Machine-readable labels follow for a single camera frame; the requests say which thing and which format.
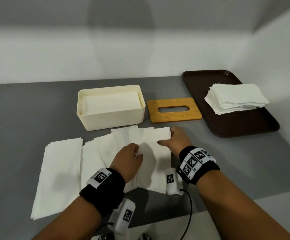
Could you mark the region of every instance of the tissue box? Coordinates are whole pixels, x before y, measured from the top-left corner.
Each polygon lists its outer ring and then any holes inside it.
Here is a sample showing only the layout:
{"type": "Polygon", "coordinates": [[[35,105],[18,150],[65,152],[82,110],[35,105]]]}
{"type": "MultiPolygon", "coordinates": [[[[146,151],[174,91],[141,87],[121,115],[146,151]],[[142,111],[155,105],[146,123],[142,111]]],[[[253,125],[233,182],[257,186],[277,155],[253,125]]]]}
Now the tissue box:
{"type": "Polygon", "coordinates": [[[143,98],[141,87],[139,85],[83,89],[80,90],[78,94],[76,114],[82,121],[86,130],[106,129],[142,123],[144,120],[145,106],[145,101],[143,98]],[[93,115],[82,115],[82,98],[84,96],[101,96],[132,91],[136,91],[138,93],[142,106],[141,109],[131,109],[93,115]]]}

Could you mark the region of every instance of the cable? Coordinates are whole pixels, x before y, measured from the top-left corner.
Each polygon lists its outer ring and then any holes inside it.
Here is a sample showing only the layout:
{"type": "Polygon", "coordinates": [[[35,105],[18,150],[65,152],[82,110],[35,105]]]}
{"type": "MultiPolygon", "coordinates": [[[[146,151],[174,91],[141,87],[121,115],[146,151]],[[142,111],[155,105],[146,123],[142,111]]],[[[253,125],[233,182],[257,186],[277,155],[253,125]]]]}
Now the cable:
{"type": "Polygon", "coordinates": [[[98,232],[102,227],[107,226],[107,225],[112,225],[113,226],[114,223],[113,222],[106,222],[103,225],[100,225],[99,228],[95,232],[98,232]]]}
{"type": "Polygon", "coordinates": [[[180,191],[184,191],[185,193],[187,193],[188,196],[189,196],[189,200],[190,200],[190,215],[189,215],[189,221],[188,221],[188,224],[187,224],[187,227],[186,227],[186,230],[185,230],[183,236],[180,238],[180,240],[182,240],[184,238],[184,236],[185,236],[188,228],[189,228],[189,224],[190,224],[190,221],[192,219],[193,205],[192,205],[192,198],[191,198],[190,194],[186,190],[180,190],[180,191]]]}

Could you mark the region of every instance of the black wristband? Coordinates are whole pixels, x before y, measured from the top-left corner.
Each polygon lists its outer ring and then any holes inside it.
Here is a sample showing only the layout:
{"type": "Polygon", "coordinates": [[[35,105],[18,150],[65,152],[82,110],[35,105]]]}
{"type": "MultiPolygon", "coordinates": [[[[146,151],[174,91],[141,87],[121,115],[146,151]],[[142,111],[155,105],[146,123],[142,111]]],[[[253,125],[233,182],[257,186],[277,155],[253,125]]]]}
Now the black wristband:
{"type": "Polygon", "coordinates": [[[87,185],[79,193],[87,202],[95,206],[102,218],[118,207],[125,196],[124,178],[114,169],[107,168],[107,170],[111,172],[111,175],[104,179],[97,189],[87,185]]]}
{"type": "MultiPolygon", "coordinates": [[[[185,157],[187,157],[187,155],[192,151],[194,150],[195,146],[188,146],[186,148],[184,148],[180,154],[179,154],[179,161],[181,163],[183,163],[185,157]]],[[[209,157],[209,158],[212,158],[206,151],[203,151],[203,156],[204,157],[209,157]]],[[[180,168],[180,166],[177,167],[176,171],[177,173],[181,176],[181,178],[183,179],[183,181],[187,182],[187,183],[192,183],[194,185],[196,185],[197,181],[204,175],[206,174],[207,172],[211,171],[211,170],[220,170],[219,166],[214,162],[214,161],[207,161],[205,163],[203,163],[201,165],[201,167],[196,171],[194,177],[192,179],[189,179],[187,174],[184,173],[184,171],[180,168]]]]}

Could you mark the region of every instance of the white sensor device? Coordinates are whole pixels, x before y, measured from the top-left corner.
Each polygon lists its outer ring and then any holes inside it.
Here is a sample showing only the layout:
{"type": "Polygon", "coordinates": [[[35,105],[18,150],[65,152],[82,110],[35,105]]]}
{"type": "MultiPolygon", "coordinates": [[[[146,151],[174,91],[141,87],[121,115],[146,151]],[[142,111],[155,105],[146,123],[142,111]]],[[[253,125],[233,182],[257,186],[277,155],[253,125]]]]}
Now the white sensor device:
{"type": "Polygon", "coordinates": [[[175,168],[169,168],[165,171],[166,179],[166,192],[171,196],[182,196],[183,180],[176,172],[175,168]]]}
{"type": "Polygon", "coordinates": [[[118,209],[114,209],[108,222],[113,222],[113,225],[108,225],[108,228],[118,235],[124,235],[131,222],[135,211],[135,203],[129,199],[123,199],[118,209]]]}

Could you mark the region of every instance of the person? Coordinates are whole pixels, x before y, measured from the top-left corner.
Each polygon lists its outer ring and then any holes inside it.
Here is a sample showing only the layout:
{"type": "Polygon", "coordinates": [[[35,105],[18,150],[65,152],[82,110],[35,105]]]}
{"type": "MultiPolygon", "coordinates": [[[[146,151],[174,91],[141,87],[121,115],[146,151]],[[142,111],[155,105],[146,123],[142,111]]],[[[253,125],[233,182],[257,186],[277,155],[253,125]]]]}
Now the person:
{"type": "MultiPolygon", "coordinates": [[[[186,133],[179,127],[171,128],[171,138],[158,141],[158,144],[168,147],[176,156],[179,156],[185,148],[193,146],[186,133]]],[[[142,155],[135,158],[134,153],[137,153],[138,149],[139,146],[134,143],[123,147],[110,166],[110,170],[118,172],[125,183],[135,177],[143,161],[142,155]]],[[[209,170],[195,184],[224,239],[290,240],[290,234],[220,170],[209,170]]],[[[99,203],[95,204],[97,207],[84,197],[78,196],[33,240],[91,239],[104,214],[103,209],[98,206],[99,203]]]]}

